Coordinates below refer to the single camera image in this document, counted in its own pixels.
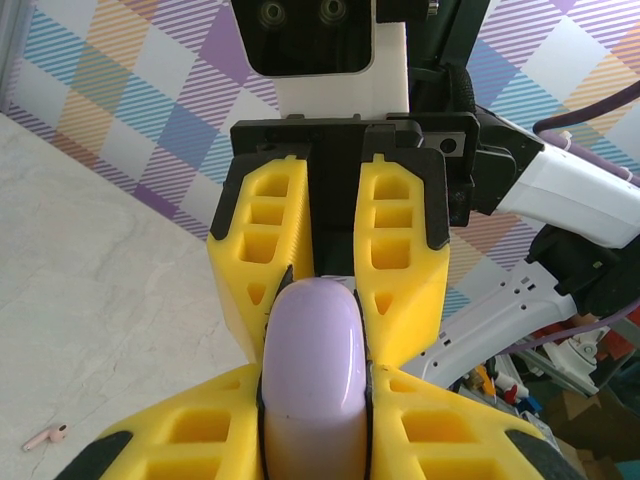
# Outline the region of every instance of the marble floor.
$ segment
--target marble floor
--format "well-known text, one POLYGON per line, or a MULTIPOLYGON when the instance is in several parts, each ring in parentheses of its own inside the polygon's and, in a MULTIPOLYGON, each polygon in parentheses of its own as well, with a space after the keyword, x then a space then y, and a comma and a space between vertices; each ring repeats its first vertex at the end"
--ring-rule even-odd
POLYGON ((204 244, 0 116, 0 478, 52 480, 110 424, 242 363, 204 244), (21 450, 55 422, 63 443, 21 450))

